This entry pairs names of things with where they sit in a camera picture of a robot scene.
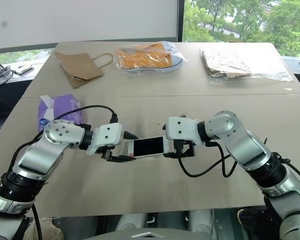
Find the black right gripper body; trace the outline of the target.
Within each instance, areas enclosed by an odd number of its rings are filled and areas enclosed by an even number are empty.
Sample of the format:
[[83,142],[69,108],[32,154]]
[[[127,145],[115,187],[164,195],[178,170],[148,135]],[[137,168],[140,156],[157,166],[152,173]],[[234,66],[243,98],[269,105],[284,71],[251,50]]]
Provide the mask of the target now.
[[[183,151],[184,146],[188,146],[186,151]],[[174,140],[174,149],[175,149],[175,157],[176,158],[188,158],[194,157],[194,143],[188,140],[177,139]]]

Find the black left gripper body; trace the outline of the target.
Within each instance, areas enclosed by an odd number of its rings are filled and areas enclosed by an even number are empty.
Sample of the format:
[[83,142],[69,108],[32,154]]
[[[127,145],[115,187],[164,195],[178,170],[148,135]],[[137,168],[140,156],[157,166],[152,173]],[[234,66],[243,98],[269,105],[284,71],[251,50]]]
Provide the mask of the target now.
[[116,157],[112,155],[112,150],[115,149],[115,146],[102,146],[99,148],[99,153],[101,158],[106,161],[115,161]]

